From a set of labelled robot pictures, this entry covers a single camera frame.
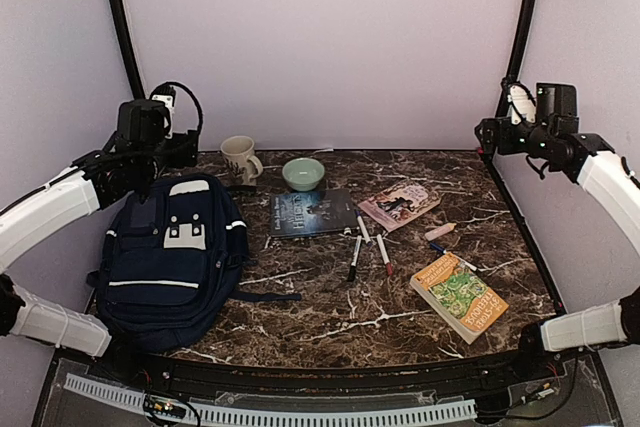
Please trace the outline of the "navy blue student backpack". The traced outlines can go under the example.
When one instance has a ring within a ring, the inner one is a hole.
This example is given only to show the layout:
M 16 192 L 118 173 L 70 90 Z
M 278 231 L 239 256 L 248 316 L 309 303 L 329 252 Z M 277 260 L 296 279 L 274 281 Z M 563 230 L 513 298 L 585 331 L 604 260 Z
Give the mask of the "navy blue student backpack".
M 225 303 L 299 301 L 241 291 L 252 262 L 247 224 L 229 190 L 207 174 L 155 182 L 129 196 L 106 233 L 88 280 L 113 342 L 163 353 L 198 342 Z

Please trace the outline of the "pink illustrated paperback book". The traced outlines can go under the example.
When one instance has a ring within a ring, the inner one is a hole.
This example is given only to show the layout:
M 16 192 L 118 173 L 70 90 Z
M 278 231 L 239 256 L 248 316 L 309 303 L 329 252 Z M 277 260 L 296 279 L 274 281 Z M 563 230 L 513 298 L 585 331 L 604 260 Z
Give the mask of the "pink illustrated paperback book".
M 434 189 L 404 180 L 360 202 L 358 208 L 387 232 L 407 225 L 441 203 Z

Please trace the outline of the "orange green paperback book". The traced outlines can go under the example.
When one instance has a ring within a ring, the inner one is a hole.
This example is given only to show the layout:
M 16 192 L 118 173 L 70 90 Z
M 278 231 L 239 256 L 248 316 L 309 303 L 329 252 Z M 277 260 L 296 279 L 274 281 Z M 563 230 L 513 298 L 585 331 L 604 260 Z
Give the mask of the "orange green paperback book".
M 475 272 L 450 254 L 414 274 L 410 286 L 468 345 L 509 309 Z

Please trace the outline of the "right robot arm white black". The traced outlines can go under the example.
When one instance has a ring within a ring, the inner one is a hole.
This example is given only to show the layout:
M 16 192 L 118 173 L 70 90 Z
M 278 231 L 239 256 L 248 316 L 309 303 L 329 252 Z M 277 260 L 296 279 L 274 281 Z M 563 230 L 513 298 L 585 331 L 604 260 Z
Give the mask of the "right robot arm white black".
M 626 157 L 600 135 L 579 130 L 577 90 L 569 84 L 539 83 L 529 90 L 511 76 L 501 82 L 505 112 L 475 128 L 485 156 L 524 155 L 538 177 L 560 172 L 593 197 L 625 234 L 639 245 L 639 177 Z M 577 348 L 616 348 L 639 342 L 639 294 L 523 329 L 520 351 L 510 371 L 521 381 L 534 379 L 549 363 L 550 352 Z

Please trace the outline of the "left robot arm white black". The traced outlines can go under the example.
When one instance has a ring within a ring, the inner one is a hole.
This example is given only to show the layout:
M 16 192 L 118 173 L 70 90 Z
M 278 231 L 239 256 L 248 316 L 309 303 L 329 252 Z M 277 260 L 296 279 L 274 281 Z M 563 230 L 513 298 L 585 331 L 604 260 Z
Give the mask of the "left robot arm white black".
M 75 221 L 115 204 L 130 193 L 147 198 L 151 185 L 167 168 L 190 167 L 198 155 L 204 114 L 194 105 L 197 125 L 185 133 L 173 127 L 177 81 L 157 86 L 150 97 L 123 103 L 117 128 L 105 145 L 74 160 L 54 178 L 1 211 L 1 269 Z M 103 368 L 120 383 L 141 374 L 140 359 L 113 344 L 102 321 L 90 314 L 42 299 L 1 276 L 1 333 L 23 336 L 101 358 Z

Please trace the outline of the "cream ceramic mug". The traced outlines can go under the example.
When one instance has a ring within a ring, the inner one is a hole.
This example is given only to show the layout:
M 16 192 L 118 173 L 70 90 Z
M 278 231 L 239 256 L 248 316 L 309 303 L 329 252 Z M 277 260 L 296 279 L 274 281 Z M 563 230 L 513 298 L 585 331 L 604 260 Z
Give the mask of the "cream ceramic mug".
M 264 171 L 255 153 L 255 142 L 248 136 L 232 136 L 220 145 L 225 164 L 231 175 L 242 185 L 255 186 Z

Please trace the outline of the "light green ceramic bowl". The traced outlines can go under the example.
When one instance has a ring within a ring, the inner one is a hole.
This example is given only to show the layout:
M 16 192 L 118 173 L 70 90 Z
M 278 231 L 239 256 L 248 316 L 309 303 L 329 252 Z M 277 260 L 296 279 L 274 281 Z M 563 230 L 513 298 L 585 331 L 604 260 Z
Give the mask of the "light green ceramic bowl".
M 287 162 L 282 168 L 285 183 L 294 191 L 314 190 L 325 175 L 324 165 L 316 159 L 301 157 Z

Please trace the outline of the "blue capped thin pen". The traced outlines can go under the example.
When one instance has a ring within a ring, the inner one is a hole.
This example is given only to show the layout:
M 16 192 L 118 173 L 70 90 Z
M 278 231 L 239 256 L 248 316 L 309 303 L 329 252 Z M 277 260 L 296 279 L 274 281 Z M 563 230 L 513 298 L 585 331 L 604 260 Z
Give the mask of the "blue capped thin pen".
M 458 256 L 457 254 L 454 254 L 452 252 L 450 252 L 449 250 L 445 249 L 444 247 L 440 246 L 439 244 L 437 244 L 434 241 L 430 241 L 429 242 L 429 247 L 432 248 L 433 250 L 435 250 L 436 252 L 438 252 L 441 255 L 452 255 L 459 263 L 462 264 L 463 267 L 466 267 L 468 269 L 470 269 L 473 272 L 477 272 L 478 268 L 476 266 L 474 266 L 473 264 L 471 264 L 470 262 L 464 260 L 462 257 Z

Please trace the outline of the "dark blue hardcover book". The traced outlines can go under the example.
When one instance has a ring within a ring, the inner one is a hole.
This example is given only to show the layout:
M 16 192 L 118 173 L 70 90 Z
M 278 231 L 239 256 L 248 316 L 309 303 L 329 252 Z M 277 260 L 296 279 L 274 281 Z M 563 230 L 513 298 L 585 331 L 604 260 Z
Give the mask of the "dark blue hardcover book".
M 272 194 L 270 234 L 298 238 L 357 229 L 351 196 L 346 189 Z

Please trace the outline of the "purple capped white marker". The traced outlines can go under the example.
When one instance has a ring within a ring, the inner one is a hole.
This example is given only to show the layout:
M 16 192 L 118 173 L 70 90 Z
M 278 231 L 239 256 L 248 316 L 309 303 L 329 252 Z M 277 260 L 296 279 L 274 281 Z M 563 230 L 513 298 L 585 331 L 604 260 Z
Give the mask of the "purple capped white marker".
M 362 235 L 365 243 L 367 245 L 370 245 L 372 243 L 372 239 L 371 239 L 371 236 L 370 236 L 370 234 L 369 234 L 369 232 L 367 230 L 367 227 L 366 227 L 366 224 L 365 224 L 365 222 L 363 220 L 363 217 L 362 217 L 361 213 L 358 210 L 355 210 L 355 215 L 356 215 L 356 220 L 357 220 L 361 235 Z

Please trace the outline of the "red capped white marker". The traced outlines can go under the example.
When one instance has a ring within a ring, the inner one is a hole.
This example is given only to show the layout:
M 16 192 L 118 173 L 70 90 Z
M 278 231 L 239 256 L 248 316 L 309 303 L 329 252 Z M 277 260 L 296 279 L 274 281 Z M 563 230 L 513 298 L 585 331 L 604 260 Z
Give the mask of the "red capped white marker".
M 388 255 L 385 243 L 384 243 L 384 238 L 383 238 L 383 236 L 381 234 L 377 234 L 376 235 L 376 242 L 377 242 L 377 245 L 379 247 L 379 250 L 380 250 L 380 253 L 381 253 L 381 257 L 382 257 L 383 263 L 384 263 L 385 268 L 386 268 L 387 275 L 388 276 L 392 276 L 393 275 L 393 265 L 392 265 L 392 263 L 390 261 L 390 258 L 389 258 L 389 255 Z

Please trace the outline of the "black capped white marker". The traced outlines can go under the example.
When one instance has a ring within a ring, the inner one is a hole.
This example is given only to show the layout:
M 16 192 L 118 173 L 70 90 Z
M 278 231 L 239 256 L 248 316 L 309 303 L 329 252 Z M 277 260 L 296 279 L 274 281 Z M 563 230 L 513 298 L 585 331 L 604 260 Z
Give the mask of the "black capped white marker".
M 357 263 L 358 263 L 358 258 L 359 258 L 359 253 L 360 253 L 362 241 L 363 241 L 363 238 L 360 235 L 358 235 L 357 238 L 356 238 L 356 242 L 355 242 L 355 246 L 354 246 L 354 251 L 353 251 L 352 258 L 351 258 L 351 262 L 350 262 L 350 265 L 349 265 L 349 272 L 348 272 L 348 276 L 347 276 L 347 281 L 348 282 L 354 282 L 355 281 L 356 272 L 357 272 Z

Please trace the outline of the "small circuit board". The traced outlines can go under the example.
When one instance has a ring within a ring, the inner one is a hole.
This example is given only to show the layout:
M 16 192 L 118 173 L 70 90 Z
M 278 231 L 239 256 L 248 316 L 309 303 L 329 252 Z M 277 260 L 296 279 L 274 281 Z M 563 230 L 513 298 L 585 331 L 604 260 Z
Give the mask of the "small circuit board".
M 142 404 L 143 411 L 154 419 L 182 420 L 187 410 L 170 399 L 157 396 L 146 396 Z

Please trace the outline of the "right black frame post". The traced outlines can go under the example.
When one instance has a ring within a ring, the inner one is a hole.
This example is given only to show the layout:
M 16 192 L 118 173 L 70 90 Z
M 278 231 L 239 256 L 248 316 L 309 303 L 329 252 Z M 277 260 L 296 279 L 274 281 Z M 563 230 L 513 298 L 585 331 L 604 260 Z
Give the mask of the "right black frame post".
M 504 77 L 505 80 L 519 79 L 529 39 L 535 5 L 536 0 L 521 0 L 511 54 Z

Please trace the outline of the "black frame post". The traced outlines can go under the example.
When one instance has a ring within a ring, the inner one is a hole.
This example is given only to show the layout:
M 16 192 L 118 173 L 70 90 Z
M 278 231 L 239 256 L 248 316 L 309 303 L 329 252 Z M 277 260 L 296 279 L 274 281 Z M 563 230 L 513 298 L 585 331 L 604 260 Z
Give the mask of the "black frame post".
M 521 0 L 511 54 L 504 77 L 505 80 L 519 79 L 529 39 L 535 5 L 536 0 Z
M 130 91 L 135 99 L 146 97 L 128 25 L 124 0 L 108 0 L 120 56 Z

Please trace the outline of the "left black frame post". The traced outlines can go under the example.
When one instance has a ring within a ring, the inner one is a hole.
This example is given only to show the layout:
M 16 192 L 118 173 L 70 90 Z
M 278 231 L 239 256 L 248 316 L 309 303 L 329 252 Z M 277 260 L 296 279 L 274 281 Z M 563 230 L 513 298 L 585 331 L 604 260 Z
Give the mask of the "left black frame post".
M 130 91 L 135 99 L 146 97 L 128 25 L 124 0 L 108 0 L 120 56 Z

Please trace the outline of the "black front rail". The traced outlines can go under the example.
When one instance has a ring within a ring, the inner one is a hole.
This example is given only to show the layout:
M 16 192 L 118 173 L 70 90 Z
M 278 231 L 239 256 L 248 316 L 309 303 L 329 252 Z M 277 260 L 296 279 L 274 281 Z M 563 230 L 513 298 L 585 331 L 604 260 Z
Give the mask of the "black front rail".
M 433 390 L 440 397 L 501 395 L 509 388 L 525 388 L 550 379 L 562 394 L 585 397 L 604 393 L 607 379 L 595 353 L 579 357 L 563 354 L 523 364 L 515 351 L 483 357 L 449 358 L 442 362 L 362 368 L 250 367 L 224 363 L 193 349 L 168 355 L 139 354 L 133 359 L 129 380 L 117 377 L 103 361 L 80 354 L 54 354 L 42 390 L 48 392 L 67 373 L 89 374 L 113 385 L 150 386 L 161 393 L 211 397 L 224 390 L 267 395 L 346 396 L 385 395 Z

